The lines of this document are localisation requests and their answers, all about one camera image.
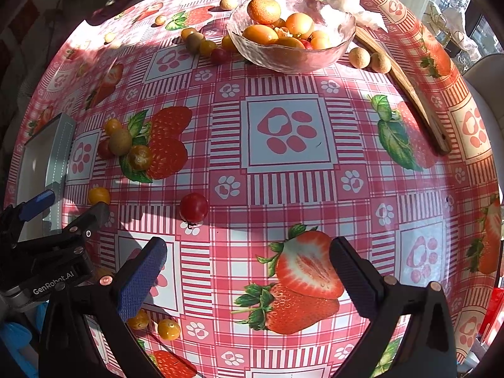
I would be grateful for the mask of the yellow cherry tomato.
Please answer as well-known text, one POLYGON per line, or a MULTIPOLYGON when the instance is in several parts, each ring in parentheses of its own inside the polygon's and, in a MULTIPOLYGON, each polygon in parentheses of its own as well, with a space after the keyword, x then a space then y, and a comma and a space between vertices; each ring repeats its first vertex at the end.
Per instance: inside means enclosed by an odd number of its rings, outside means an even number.
POLYGON ((150 316, 144 309, 140 309, 137 315, 128 318, 126 323, 131 330, 146 330, 150 325, 150 316))
POLYGON ((211 40, 203 39, 199 45, 199 53, 203 57, 209 58, 218 45, 211 40))
POLYGON ((165 341, 175 341, 180 338, 181 327, 174 319, 162 319, 157 324, 157 333, 165 341))
POLYGON ((111 197, 108 189, 103 187, 94 187, 89 189, 88 191, 88 201, 92 206, 96 205, 99 202, 103 202, 109 205, 111 197))
POLYGON ((122 128, 122 124, 118 119, 108 119, 103 126, 105 134, 111 137, 116 131, 122 128))

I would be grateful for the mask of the grey rectangular tray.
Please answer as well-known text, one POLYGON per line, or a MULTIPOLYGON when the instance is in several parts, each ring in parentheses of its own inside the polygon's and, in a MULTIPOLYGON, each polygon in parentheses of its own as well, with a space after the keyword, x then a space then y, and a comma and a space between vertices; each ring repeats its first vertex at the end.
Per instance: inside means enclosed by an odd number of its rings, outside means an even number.
POLYGON ((61 230, 62 198, 75 126, 71 117, 60 113, 24 145, 15 202, 29 201, 47 189, 54 192, 55 202, 24 224, 22 242, 61 230))

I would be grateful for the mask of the dark olive fruit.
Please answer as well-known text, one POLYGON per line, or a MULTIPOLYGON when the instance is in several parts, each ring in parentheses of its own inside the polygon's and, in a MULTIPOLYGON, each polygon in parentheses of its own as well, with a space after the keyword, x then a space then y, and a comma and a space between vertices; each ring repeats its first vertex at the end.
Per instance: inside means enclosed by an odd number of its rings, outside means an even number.
POLYGON ((132 170, 146 171, 152 162, 152 153, 146 145, 133 145, 128 154, 128 161, 132 170))

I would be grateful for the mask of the brown kiwi berry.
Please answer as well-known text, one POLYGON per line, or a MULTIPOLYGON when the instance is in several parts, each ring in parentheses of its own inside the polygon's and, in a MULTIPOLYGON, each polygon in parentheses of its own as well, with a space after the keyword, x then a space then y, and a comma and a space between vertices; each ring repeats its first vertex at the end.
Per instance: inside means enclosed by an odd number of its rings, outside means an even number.
POLYGON ((200 32, 191 33, 185 40, 185 46, 188 52, 195 55, 199 52, 200 45, 205 39, 204 35, 200 32))
POLYGON ((128 154, 131 147, 132 136, 125 128, 115 130, 109 138, 108 148, 115 156, 128 154))

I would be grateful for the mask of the strawberry pattern tablecloth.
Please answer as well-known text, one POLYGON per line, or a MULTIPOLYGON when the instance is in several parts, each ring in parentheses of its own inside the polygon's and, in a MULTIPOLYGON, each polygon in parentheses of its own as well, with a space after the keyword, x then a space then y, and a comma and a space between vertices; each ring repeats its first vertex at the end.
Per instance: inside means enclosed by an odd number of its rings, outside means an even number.
POLYGON ((222 47, 220 0, 144 0, 104 23, 81 23, 54 56, 16 139, 6 201, 24 145, 51 118, 76 122, 62 198, 68 223, 88 191, 108 189, 108 222, 91 240, 115 271, 161 236, 168 259, 145 310, 171 316, 169 343, 206 377, 328 377, 366 320, 334 279, 317 286, 321 251, 344 236, 400 283, 439 282, 456 360, 467 357, 495 283, 499 186, 481 113, 458 69, 399 0, 360 0, 390 52, 443 123, 452 151, 434 154, 389 75, 346 58, 285 74, 236 54, 215 65, 181 40, 189 28, 222 47), (103 130, 118 119, 152 153, 134 171, 103 130), (204 195, 188 224, 180 201, 204 195))

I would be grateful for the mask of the beige longan fruit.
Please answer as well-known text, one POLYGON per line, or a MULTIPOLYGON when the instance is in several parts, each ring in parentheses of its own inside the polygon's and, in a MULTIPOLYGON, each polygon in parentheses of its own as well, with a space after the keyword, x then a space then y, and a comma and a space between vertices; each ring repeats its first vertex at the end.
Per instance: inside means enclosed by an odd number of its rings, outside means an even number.
POLYGON ((354 47, 348 53, 348 60, 353 67, 363 69, 369 66, 371 62, 371 55, 366 49, 354 47))
POLYGON ((370 67, 373 72, 387 74, 392 68, 391 60, 387 54, 374 52, 371 55, 370 67))

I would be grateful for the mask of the glass fruit bowl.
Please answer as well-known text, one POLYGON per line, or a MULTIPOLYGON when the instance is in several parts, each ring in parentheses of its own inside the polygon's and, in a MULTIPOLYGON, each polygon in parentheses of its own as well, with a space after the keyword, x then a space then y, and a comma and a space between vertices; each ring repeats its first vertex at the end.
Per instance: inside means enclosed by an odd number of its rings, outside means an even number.
POLYGON ((311 0, 276 0, 281 16, 262 25, 247 13, 246 0, 227 21, 227 31, 238 52, 253 64, 288 74, 331 66, 355 36, 356 19, 311 0))

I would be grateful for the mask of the wooden serving board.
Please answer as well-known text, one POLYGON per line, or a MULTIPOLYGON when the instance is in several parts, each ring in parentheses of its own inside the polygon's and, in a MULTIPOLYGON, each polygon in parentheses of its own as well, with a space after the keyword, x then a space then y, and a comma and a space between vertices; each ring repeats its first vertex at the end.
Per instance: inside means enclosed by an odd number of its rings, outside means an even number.
POLYGON ((383 54, 390 60, 390 76, 402 88, 404 93, 407 95, 407 98, 414 106, 414 110, 420 115, 420 120, 425 126, 429 137, 432 139, 437 153, 440 155, 449 154, 452 151, 452 146, 443 123, 438 118, 436 112, 431 109, 429 102, 415 90, 408 76, 402 71, 402 68, 385 52, 371 34, 360 26, 356 27, 355 39, 372 54, 383 54))

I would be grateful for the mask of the large orange in bowl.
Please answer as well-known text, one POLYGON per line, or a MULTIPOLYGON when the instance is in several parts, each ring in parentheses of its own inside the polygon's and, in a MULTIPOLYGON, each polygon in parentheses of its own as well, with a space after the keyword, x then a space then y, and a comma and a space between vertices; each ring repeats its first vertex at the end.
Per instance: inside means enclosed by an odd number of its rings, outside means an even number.
POLYGON ((247 5, 249 17, 262 25, 275 23, 281 16, 281 7, 276 0, 250 0, 247 5))

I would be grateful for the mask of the crumpled white tissue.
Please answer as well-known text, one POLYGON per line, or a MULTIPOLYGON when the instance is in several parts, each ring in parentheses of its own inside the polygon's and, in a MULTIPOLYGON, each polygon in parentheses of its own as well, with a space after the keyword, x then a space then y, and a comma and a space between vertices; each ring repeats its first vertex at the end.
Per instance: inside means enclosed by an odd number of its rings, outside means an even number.
POLYGON ((328 4, 333 9, 353 15, 360 27, 367 27, 373 31, 378 29, 388 31, 382 15, 364 9, 360 5, 360 0, 323 0, 323 3, 328 4))

